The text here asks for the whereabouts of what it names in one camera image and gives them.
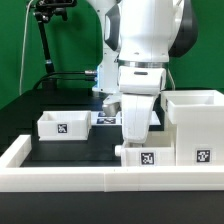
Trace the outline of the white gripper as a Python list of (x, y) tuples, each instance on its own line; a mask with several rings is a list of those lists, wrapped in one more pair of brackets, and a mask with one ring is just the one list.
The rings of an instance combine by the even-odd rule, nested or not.
[(126, 143), (146, 141), (155, 100), (149, 95), (122, 95), (122, 135)]

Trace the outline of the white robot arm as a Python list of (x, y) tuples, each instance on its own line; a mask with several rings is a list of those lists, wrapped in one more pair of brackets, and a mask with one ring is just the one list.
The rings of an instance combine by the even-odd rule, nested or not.
[(195, 44), (192, 0), (87, 0), (99, 17), (103, 57), (95, 92), (106, 114), (122, 111), (127, 143), (146, 141), (154, 102), (165, 88), (168, 63)]

